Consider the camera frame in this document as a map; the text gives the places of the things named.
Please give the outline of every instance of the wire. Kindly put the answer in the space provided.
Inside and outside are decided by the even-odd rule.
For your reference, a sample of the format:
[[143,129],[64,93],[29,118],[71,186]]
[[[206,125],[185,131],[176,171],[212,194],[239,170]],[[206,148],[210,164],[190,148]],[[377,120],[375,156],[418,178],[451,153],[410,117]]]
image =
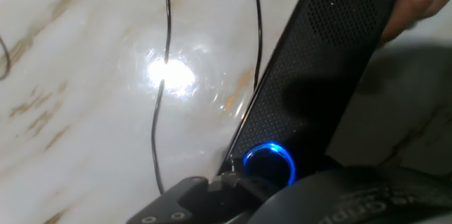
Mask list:
[[0,45],[3,48],[3,51],[5,52],[5,57],[6,57],[6,71],[2,76],[0,76],[0,80],[3,80],[8,76],[9,70],[11,69],[11,58],[9,56],[8,48],[6,48],[5,42],[3,41],[3,39],[1,37],[0,37]]
[[262,61],[262,12],[261,12],[261,0],[256,0],[257,7],[257,28],[258,28],[258,50],[257,50],[257,62],[256,69],[254,70],[254,90],[257,88],[259,82],[259,70],[261,69]]
[[[171,43],[171,0],[166,0],[167,3],[167,44],[165,46],[165,65],[168,64],[170,59],[170,43]],[[160,103],[162,102],[163,91],[165,89],[165,79],[160,81],[160,86],[158,88],[157,100],[155,102],[155,109],[153,115],[153,126],[150,133],[150,143],[153,149],[153,162],[155,171],[155,180],[157,182],[158,191],[160,194],[165,192],[163,188],[162,175],[160,174],[160,166],[158,165],[157,159],[157,149],[155,147],[155,131],[157,129],[158,114],[160,112]]]
[[[172,29],[171,0],[166,0],[166,4],[167,4],[167,43],[165,46],[165,59],[164,59],[165,65],[168,64],[168,61],[170,59],[170,43],[171,43],[171,29]],[[261,68],[261,60],[262,60],[261,0],[256,0],[256,6],[257,6],[257,21],[258,21],[258,54],[257,54],[256,69],[255,69],[255,73],[254,73],[254,90],[256,89],[257,84],[258,84],[259,70]],[[160,174],[160,166],[158,165],[157,148],[155,146],[155,132],[157,130],[158,115],[160,112],[160,106],[161,106],[161,102],[162,102],[164,89],[165,89],[165,80],[162,79],[160,81],[160,86],[158,88],[157,100],[155,102],[155,109],[154,109],[154,115],[153,115],[153,124],[152,124],[152,129],[151,129],[151,134],[150,134],[150,142],[151,142],[151,146],[152,146],[154,171],[155,171],[155,180],[157,182],[157,187],[158,187],[160,194],[163,194],[165,192],[165,189],[163,187],[162,175]]]

